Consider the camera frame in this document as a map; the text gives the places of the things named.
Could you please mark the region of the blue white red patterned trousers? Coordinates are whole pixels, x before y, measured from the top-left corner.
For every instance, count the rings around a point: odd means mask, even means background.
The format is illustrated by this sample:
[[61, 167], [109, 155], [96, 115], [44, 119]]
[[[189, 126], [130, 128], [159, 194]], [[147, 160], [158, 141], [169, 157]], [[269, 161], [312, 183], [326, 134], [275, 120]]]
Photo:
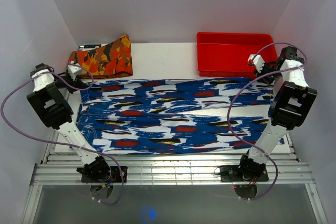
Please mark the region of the blue white red patterned trousers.
[[76, 125], [112, 155], [238, 150], [261, 136], [273, 97], [247, 78], [110, 80], [80, 92]]

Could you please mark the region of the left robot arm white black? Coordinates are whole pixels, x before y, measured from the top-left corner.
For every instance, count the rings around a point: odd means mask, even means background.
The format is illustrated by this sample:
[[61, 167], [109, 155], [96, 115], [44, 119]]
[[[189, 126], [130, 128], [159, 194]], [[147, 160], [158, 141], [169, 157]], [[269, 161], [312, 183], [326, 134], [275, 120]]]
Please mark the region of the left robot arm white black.
[[27, 100], [43, 124], [57, 131], [79, 156], [82, 167], [77, 168], [77, 172], [94, 182], [106, 182], [111, 177], [111, 168], [77, 128], [73, 110], [59, 91], [66, 88], [73, 93], [76, 89], [86, 88], [86, 84], [79, 78], [82, 70], [78, 66], [69, 65], [64, 81], [55, 77], [54, 72], [52, 67], [44, 63], [35, 67], [30, 73], [34, 89], [27, 95]]

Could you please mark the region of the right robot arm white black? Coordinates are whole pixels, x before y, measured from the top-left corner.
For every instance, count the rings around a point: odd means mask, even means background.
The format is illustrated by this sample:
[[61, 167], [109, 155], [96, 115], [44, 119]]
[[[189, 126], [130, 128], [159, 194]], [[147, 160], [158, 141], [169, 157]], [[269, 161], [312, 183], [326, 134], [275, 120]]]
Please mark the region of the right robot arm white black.
[[250, 55], [248, 63], [255, 67], [259, 81], [273, 84], [274, 99], [268, 110], [268, 123], [261, 136], [244, 154], [237, 167], [242, 180], [256, 180], [266, 173], [267, 154], [279, 140], [305, 121], [317, 95], [304, 77], [305, 59], [293, 46], [282, 48], [279, 58], [265, 62], [261, 55]]

